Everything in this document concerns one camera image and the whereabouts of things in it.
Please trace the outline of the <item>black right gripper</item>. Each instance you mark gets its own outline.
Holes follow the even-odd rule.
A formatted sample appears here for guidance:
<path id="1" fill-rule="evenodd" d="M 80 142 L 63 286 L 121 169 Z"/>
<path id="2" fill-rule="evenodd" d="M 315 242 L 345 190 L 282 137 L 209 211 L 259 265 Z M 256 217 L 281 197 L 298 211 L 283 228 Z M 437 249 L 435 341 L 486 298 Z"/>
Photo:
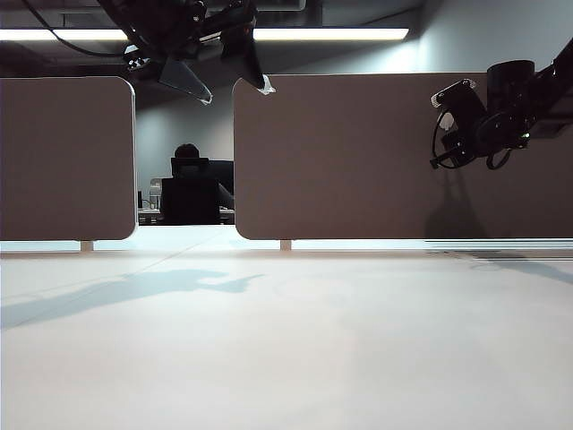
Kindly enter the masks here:
<path id="1" fill-rule="evenodd" d="M 445 151 L 438 155 L 436 152 L 436 135 L 438 128 L 441 127 L 442 119 L 450 115 L 453 123 L 456 123 L 456 118 L 450 114 L 448 109 L 442 109 L 432 135 L 432 155 L 430 164 L 434 169 L 439 167 L 446 169 L 457 169 L 474 161 L 476 158 L 490 158 L 491 153 L 486 151 L 485 147 L 481 147 L 478 142 L 478 131 L 481 128 L 484 120 L 487 118 L 487 110 L 480 109 L 470 114 L 468 111 L 462 115 L 462 125 L 458 126 L 453 132 L 444 134 L 441 142 Z"/>

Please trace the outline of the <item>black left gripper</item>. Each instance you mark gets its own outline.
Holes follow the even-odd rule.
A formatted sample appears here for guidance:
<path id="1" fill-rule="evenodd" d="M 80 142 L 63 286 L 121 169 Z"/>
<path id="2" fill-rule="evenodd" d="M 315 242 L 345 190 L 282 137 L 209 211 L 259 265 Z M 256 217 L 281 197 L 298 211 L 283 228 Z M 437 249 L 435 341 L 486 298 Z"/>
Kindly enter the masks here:
<path id="1" fill-rule="evenodd" d="M 168 9 L 163 3 L 163 26 L 153 29 L 147 41 L 154 51 L 169 57 L 159 74 L 158 82 L 193 96 L 203 105 L 212 102 L 209 88 L 183 61 L 194 59 L 208 42 L 218 39 L 223 46 L 220 60 L 238 77 L 249 82 L 263 95 L 276 90 L 264 74 L 257 57 L 253 36 L 256 22 L 254 1 L 230 1 L 222 10 L 208 14 L 203 1 L 175 3 Z"/>

